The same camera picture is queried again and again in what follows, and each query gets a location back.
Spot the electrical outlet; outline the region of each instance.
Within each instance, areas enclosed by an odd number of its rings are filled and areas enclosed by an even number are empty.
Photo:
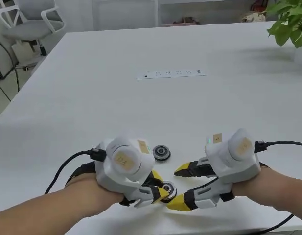
[[[168,77],[196,77],[206,76],[202,70],[166,70],[147,72],[144,75],[138,76],[137,79],[152,79],[152,78],[168,78]]]

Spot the tabletop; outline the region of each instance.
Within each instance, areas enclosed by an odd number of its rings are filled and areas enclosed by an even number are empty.
[[[0,116],[0,210],[44,193],[72,154],[127,134],[172,152],[155,170],[179,193],[207,178],[174,177],[204,156],[207,135],[245,127],[255,140],[302,142],[302,67],[291,44],[276,45],[272,23],[68,33]],[[147,71],[198,70],[207,76],[137,80]],[[271,168],[302,179],[302,147],[259,154]],[[86,156],[71,162],[64,186]],[[217,208],[171,211],[113,205],[68,235],[243,233],[288,216],[247,198]],[[293,218],[279,230],[302,229]]]

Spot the forearm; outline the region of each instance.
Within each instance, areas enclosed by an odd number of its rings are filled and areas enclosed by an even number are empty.
[[[289,178],[284,196],[279,198],[274,206],[276,209],[290,212],[302,220],[302,180]]]
[[[302,219],[302,180],[264,167],[253,179],[234,184],[232,191],[235,196],[246,196],[257,203],[290,212]]]
[[[83,218],[68,190],[26,201],[0,212],[0,235],[63,235]]]

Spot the label sticker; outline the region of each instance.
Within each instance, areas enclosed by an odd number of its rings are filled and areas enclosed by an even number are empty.
[[[223,141],[223,133],[215,134],[213,136],[213,143],[221,143]]]
[[[252,147],[252,143],[251,141],[244,137],[242,142],[239,144],[239,146],[237,147],[236,151],[239,155],[244,154],[250,147]]]
[[[116,153],[114,161],[125,171],[130,171],[135,166],[135,162],[127,154],[121,151]]]
[[[146,153],[146,154],[150,153],[145,141],[138,140],[138,143],[139,143],[140,150],[142,153]]]

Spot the metal bearing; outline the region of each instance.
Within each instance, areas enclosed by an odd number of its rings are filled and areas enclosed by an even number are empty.
[[[172,199],[177,196],[177,188],[172,182],[164,181],[164,185],[162,188],[165,189],[169,193],[169,195],[165,199],[161,200],[161,202],[169,203],[170,201],[172,201]]]
[[[165,145],[158,145],[153,149],[153,156],[158,162],[167,161],[170,155],[170,150]]]

